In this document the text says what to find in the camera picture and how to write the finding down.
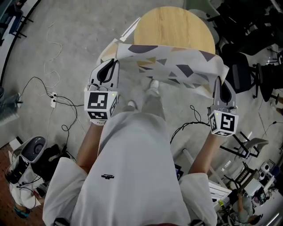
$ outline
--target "marker cube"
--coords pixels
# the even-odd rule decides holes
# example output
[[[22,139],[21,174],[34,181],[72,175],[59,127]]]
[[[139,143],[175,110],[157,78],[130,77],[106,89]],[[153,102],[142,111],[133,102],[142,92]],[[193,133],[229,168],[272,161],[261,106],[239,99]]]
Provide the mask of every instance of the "marker cube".
[[[84,92],[84,110],[89,119],[108,120],[118,104],[118,92],[86,91]]]
[[[219,136],[231,136],[235,134],[238,119],[238,115],[217,110],[213,111],[209,115],[211,133]]]

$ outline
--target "power plug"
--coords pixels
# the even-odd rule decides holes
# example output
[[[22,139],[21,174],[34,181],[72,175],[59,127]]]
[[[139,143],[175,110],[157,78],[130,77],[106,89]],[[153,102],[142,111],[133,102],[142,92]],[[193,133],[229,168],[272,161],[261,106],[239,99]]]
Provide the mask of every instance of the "power plug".
[[[51,107],[56,108],[57,104],[57,93],[52,93],[53,98],[51,98]]]

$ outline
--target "brown floor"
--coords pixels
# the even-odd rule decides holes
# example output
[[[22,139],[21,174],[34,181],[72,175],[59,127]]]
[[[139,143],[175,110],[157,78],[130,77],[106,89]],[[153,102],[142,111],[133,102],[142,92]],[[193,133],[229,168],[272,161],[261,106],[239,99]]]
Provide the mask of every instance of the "brown floor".
[[[5,179],[6,169],[10,166],[8,150],[12,150],[10,145],[0,149],[0,226],[44,225],[42,205],[34,208],[27,219],[21,219],[14,212],[15,202],[10,194],[8,182]]]

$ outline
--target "gray floor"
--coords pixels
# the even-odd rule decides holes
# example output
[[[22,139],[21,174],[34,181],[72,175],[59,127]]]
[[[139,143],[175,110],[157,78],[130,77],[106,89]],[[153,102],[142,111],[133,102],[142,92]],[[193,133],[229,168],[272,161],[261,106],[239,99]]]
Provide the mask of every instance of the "gray floor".
[[[59,57],[46,63],[46,70],[58,71],[61,81],[54,89],[49,89],[49,91],[56,91],[58,95],[68,97],[75,104],[82,104],[84,100],[83,90],[91,71],[95,67],[95,62],[113,38],[119,38],[137,17],[142,16],[150,9],[164,5],[180,7],[182,3],[182,0],[145,0],[142,4],[139,0],[42,1],[31,16],[34,23],[28,23],[23,30],[23,33],[28,37],[17,40],[14,46],[7,65],[3,86],[8,93],[21,92],[32,76],[43,79],[46,85],[56,84],[57,76],[55,73],[49,76],[44,75],[43,72],[44,62],[56,56],[60,50],[58,45],[46,41],[48,27],[52,22],[55,22],[50,29],[48,38],[50,41],[61,43],[63,49]],[[269,56],[270,53],[263,50],[256,56],[249,57],[249,61],[251,63],[265,63]],[[130,99],[135,100],[138,107],[141,107],[148,83],[149,79],[121,77],[119,88],[122,98],[117,112]],[[43,93],[43,86],[39,85],[37,80],[30,82],[23,94],[24,103],[19,110],[18,123],[9,124],[7,130],[14,131],[15,135],[19,135],[23,140],[36,135],[46,137],[52,108],[50,107],[50,98],[39,96]],[[211,99],[163,83],[160,85],[160,93],[170,134],[183,123],[195,121],[190,105],[194,105],[203,120],[207,121],[207,107],[212,104]],[[260,94],[258,99],[253,99],[253,93],[254,90],[252,89],[237,95],[238,114],[240,116],[238,131],[243,131],[247,135],[252,132],[250,138],[261,138],[264,129],[260,116],[265,129],[273,121],[282,122],[283,117],[274,111],[269,103],[262,102]],[[89,122],[83,107],[78,108],[78,115],[86,132]],[[69,106],[57,105],[50,119],[49,146],[54,143],[62,145],[66,142],[67,133],[62,131],[61,125],[69,126],[74,118],[74,113]],[[68,142],[68,150],[71,154],[77,154],[84,138],[84,131],[78,122],[71,128]],[[282,132],[282,124],[275,124],[269,128],[267,136],[264,136],[264,138],[268,139],[270,144],[262,150],[258,158],[250,160],[251,167],[259,167],[263,161],[269,158],[273,161],[278,159]],[[208,133],[209,128],[207,126],[188,126],[175,137],[171,146],[172,153],[177,156],[180,150],[186,147],[195,157]],[[226,141],[227,147],[234,147],[234,145],[233,138]],[[215,169],[221,171],[228,161],[237,165],[241,163],[237,158],[234,161],[234,155],[219,150],[212,165]],[[186,165],[183,156],[178,158],[178,162]]]

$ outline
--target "round wooden table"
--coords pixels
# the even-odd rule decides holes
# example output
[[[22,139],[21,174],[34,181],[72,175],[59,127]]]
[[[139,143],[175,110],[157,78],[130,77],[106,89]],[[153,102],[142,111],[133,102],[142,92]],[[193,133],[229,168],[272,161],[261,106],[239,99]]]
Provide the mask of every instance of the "round wooden table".
[[[155,8],[138,22],[136,45],[168,45],[215,54],[213,37],[205,23],[191,12],[177,7]]]

